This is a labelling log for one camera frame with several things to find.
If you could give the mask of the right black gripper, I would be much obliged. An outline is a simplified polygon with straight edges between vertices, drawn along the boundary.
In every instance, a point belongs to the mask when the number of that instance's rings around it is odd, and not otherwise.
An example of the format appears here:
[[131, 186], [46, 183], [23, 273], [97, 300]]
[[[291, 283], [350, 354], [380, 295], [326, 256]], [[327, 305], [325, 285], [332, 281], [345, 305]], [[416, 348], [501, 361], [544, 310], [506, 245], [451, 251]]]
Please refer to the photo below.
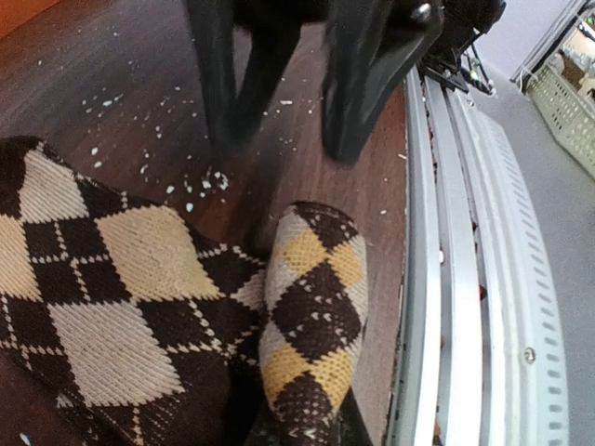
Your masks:
[[506, 6], [502, 0], [330, 2], [322, 84], [325, 154], [339, 163], [357, 162], [390, 96], [432, 44], [467, 49]]

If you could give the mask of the brown argyle sock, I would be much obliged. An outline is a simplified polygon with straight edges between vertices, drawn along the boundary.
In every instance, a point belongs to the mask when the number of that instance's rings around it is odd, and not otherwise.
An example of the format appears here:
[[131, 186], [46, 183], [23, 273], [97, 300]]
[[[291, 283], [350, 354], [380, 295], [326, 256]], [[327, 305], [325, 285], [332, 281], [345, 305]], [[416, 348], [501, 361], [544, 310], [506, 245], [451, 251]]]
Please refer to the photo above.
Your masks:
[[368, 319], [353, 220], [294, 202], [271, 253], [1, 141], [1, 349], [88, 445], [242, 445], [265, 399], [282, 445], [333, 445]]

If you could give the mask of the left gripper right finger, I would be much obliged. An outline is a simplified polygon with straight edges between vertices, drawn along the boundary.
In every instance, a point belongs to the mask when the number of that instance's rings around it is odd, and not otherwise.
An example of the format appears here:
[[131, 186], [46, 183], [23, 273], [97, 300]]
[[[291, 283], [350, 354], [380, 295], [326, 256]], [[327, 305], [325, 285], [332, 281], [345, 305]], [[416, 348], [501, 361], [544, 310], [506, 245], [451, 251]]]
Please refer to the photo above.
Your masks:
[[332, 430], [332, 444], [336, 446], [372, 446], [354, 393], [344, 399]]

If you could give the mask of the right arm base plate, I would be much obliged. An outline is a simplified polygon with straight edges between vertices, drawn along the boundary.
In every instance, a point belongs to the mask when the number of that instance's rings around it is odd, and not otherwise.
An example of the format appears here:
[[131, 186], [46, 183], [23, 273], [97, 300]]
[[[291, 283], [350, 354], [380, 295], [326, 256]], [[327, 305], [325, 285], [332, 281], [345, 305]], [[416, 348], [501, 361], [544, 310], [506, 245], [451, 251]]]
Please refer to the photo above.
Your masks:
[[425, 76], [451, 90], [469, 93], [469, 87], [473, 86], [493, 96], [496, 93], [494, 81], [488, 76], [474, 45], [482, 35], [477, 29], [466, 27], [442, 31], [418, 68]]

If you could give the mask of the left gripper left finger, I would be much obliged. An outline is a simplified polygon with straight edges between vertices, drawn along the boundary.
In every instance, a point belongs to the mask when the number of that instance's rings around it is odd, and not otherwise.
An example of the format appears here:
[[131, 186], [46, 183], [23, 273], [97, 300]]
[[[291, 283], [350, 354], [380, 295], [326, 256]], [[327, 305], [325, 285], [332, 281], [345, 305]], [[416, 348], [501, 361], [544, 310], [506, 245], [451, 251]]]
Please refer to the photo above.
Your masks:
[[252, 400], [242, 409], [242, 442], [244, 446], [281, 446], [277, 420], [265, 399]]

